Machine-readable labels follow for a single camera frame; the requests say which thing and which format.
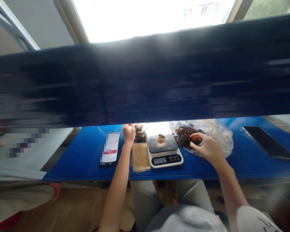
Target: digital kitchen scale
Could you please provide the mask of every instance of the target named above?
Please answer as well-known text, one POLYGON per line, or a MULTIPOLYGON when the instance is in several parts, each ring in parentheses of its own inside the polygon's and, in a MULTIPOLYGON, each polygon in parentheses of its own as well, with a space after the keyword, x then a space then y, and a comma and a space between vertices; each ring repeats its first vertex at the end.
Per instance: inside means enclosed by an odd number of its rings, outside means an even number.
POLYGON ((167 122, 148 123, 146 140, 148 144, 149 161, 153 168, 183 164, 184 158, 167 122), (159 134, 165 136, 165 141, 162 143, 158 142, 159 134))

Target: blue table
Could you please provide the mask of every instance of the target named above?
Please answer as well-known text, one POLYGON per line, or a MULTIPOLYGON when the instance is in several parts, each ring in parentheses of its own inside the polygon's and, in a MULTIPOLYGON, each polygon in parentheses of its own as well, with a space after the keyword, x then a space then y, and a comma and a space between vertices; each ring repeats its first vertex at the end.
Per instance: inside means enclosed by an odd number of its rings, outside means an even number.
MULTIPOLYGON (((246 134, 242 126, 259 126, 290 151, 290 134, 271 124, 263 117, 220 119, 233 131, 234 149, 227 158, 239 179, 288 178, 290 162, 273 159, 266 155, 246 134)), ((105 134, 121 131, 122 125, 83 127, 44 181, 111 180, 116 167, 100 168, 100 155, 105 143, 105 134)), ((121 152, 124 143, 120 138, 121 152)), ((180 148, 184 163, 180 166, 151 169, 139 174, 132 172, 130 180, 146 179, 218 179, 214 168, 203 158, 180 148)))

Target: clear plastic bag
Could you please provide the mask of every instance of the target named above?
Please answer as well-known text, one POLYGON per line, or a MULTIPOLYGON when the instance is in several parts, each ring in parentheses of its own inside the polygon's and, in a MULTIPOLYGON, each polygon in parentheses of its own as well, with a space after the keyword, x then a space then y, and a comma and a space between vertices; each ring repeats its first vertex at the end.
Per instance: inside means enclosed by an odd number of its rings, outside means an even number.
POLYGON ((130 166, 136 173, 150 170, 147 143, 133 144, 130 166))
MULTIPOLYGON (((182 126, 189 126, 196 130, 202 130, 205 132, 205 134, 217 140, 226 158, 231 154, 234 147, 232 138, 233 132, 218 119, 172 121, 170 122, 170 129, 174 136, 176 135, 176 129, 182 126)), ((201 156, 196 150, 192 148, 185 149, 191 154, 201 156)))
POLYGON ((145 142, 146 141, 146 123, 135 123, 135 141, 145 142))

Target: right hand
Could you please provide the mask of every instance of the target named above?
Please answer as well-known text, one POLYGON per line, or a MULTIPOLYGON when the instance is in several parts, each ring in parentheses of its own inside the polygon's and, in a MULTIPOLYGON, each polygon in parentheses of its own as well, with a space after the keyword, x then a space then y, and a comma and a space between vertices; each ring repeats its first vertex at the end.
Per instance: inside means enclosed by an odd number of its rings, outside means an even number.
POLYGON ((126 144, 133 144, 135 140, 135 126, 133 123, 131 124, 124 124, 122 126, 123 137, 125 139, 126 144))
POLYGON ((215 139, 202 133, 194 133, 190 137, 194 141, 201 139, 203 140, 204 144, 200 147, 192 142, 190 142, 190 146, 199 152, 201 156, 204 157, 208 162, 210 162, 214 168, 217 169, 221 165, 225 165, 226 159, 223 155, 223 151, 215 139))

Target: white sleeve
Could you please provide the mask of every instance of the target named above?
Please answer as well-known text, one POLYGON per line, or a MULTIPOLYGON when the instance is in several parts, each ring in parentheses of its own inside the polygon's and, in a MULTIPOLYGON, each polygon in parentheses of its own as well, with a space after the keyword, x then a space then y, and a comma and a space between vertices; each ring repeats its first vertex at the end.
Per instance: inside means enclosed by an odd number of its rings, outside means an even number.
POLYGON ((250 206, 242 206, 237 211, 239 232, 282 232, 267 216, 250 206))

